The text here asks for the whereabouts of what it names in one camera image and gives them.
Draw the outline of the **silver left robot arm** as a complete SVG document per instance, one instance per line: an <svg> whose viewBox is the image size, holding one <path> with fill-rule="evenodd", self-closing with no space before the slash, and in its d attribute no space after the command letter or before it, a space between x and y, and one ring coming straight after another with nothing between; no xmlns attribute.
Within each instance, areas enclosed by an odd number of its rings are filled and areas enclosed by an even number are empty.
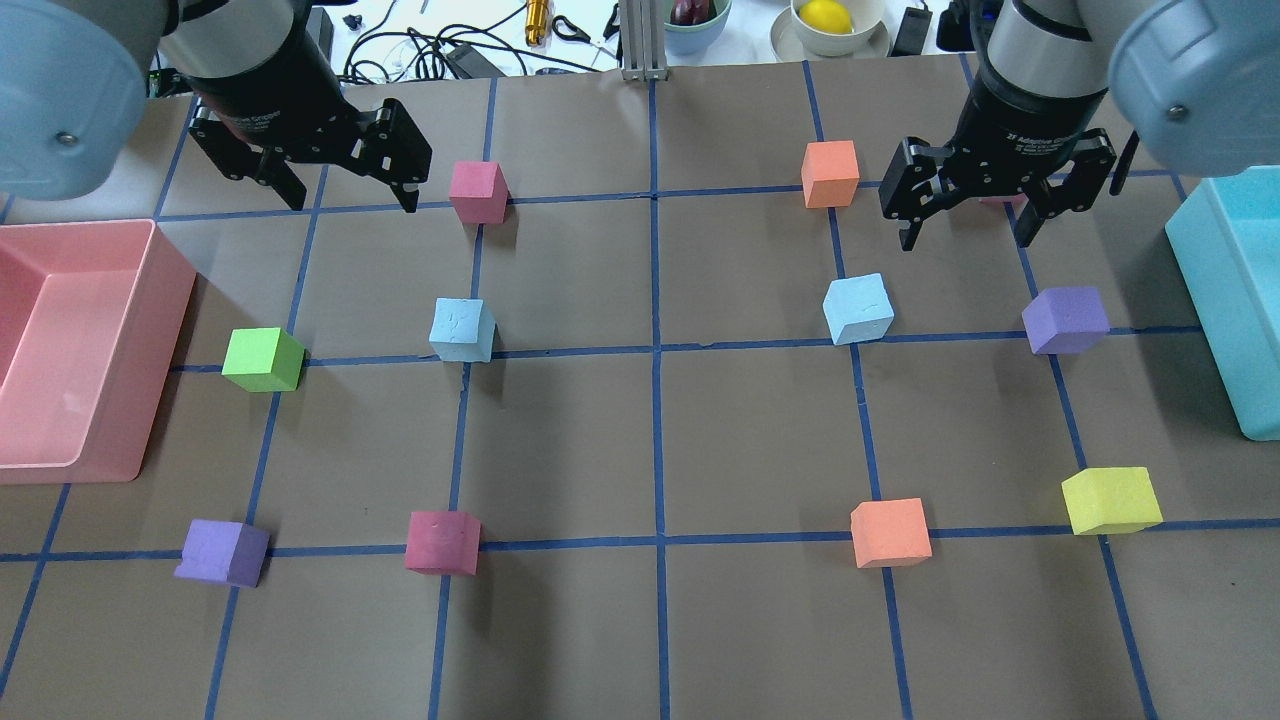
<svg viewBox="0 0 1280 720"><path fill-rule="evenodd" d="M230 181L305 206L297 164L338 165L416 210L433 149L396 99L361 111L308 36L308 1L5 1L1 187L68 200L100 187L166 58L198 100L189 136Z"/></svg>

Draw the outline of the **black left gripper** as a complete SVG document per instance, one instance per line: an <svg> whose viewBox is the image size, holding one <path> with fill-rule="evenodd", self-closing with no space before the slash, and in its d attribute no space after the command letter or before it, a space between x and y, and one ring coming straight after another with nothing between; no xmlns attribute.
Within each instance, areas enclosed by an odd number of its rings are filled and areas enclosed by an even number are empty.
<svg viewBox="0 0 1280 720"><path fill-rule="evenodd" d="M307 188L292 167L333 164L387 184L419 209L433 149L407 109L347 102L308 35L311 1L191 1L188 83L198 99L191 138L232 181L250 178L301 211Z"/></svg>

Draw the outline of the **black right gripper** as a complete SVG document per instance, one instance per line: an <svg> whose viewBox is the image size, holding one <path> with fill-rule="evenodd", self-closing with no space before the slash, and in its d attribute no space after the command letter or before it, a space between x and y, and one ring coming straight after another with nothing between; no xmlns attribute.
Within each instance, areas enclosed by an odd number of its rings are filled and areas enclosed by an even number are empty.
<svg viewBox="0 0 1280 720"><path fill-rule="evenodd" d="M951 140L908 136L879 184L879 209L899 222L904 252L924 223L963 200L1024 193L1012 234L1028 249L1044 223L1093 206L1116 161L1105 129L1089 123L1105 92L1050 97L1027 91L980 61Z"/></svg>

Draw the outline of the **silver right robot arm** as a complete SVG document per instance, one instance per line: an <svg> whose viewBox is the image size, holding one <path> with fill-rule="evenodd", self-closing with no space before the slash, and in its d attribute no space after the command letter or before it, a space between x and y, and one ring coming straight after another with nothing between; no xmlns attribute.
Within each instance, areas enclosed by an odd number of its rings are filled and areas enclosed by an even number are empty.
<svg viewBox="0 0 1280 720"><path fill-rule="evenodd" d="M1275 1L963 1L978 68L954 136L909 136L879 184L904 250L968 199L1025 197L1020 247L1102 190L1144 145L1164 168L1235 176L1277 163Z"/></svg>

